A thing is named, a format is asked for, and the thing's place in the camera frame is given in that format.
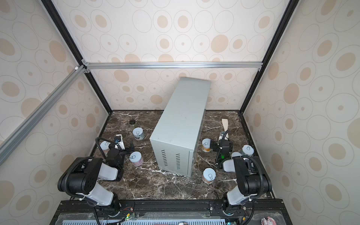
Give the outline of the orange label can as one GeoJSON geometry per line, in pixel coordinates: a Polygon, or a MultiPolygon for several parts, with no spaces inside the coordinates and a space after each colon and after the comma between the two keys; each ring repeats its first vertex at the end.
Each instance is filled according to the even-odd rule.
{"type": "Polygon", "coordinates": [[[202,140],[202,151],[203,152],[211,152],[211,142],[212,140],[210,138],[205,138],[202,140]]]}

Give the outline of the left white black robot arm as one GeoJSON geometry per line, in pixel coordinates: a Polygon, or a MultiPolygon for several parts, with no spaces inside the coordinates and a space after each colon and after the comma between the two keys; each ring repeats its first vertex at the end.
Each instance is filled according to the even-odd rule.
{"type": "Polygon", "coordinates": [[[95,138],[102,157],[78,157],[59,178],[57,188],[67,195],[85,200],[90,206],[118,210],[121,207],[118,196],[105,189],[98,180],[119,182],[124,174],[127,155],[135,151],[131,140],[126,147],[122,135],[113,141],[95,138]]]}

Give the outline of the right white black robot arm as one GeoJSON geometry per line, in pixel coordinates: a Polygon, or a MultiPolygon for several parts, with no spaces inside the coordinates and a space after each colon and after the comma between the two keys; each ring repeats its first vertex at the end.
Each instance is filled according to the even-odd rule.
{"type": "Polygon", "coordinates": [[[224,210],[259,199],[272,190],[272,182],[252,146],[244,145],[240,152],[233,152],[233,142],[225,130],[216,143],[211,142],[211,149],[217,153],[216,168],[236,176],[236,186],[223,197],[224,210]]]}

